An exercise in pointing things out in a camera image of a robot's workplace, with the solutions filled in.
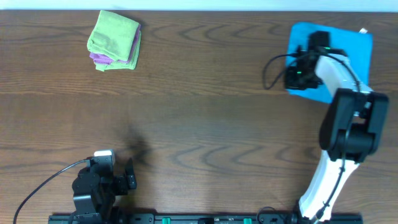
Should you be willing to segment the blue microfiber cloth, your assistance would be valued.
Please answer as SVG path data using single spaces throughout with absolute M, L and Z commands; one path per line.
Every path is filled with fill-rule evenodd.
M 294 63 L 293 54 L 296 48 L 301 45 L 304 50 L 308 50 L 309 35 L 316 31 L 330 33 L 330 46 L 314 50 L 319 54 L 315 74 L 323 83 L 316 89 L 285 89 L 290 94 L 323 103 L 331 103 L 344 91 L 352 95 L 356 92 L 365 95 L 372 92 L 368 86 L 373 47 L 373 38 L 370 34 L 299 22 L 293 25 L 290 33 L 284 74 L 287 67 Z

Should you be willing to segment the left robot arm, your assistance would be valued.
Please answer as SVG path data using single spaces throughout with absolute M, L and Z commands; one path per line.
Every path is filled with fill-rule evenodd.
M 89 158 L 72 183 L 76 210 L 68 223 L 128 223 L 127 215 L 114 203 L 117 196 L 136 188 L 132 159 L 124 166 L 123 174 L 114 175 L 112 156 Z

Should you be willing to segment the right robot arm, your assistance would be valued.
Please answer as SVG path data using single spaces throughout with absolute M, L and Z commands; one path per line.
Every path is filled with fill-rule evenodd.
M 323 84 L 332 97 L 318 137 L 320 161 L 292 221 L 329 222 L 345 182 L 378 149 L 389 99 L 358 78 L 342 49 L 318 46 L 297 49 L 292 56 L 287 76 L 295 78 L 294 89 Z

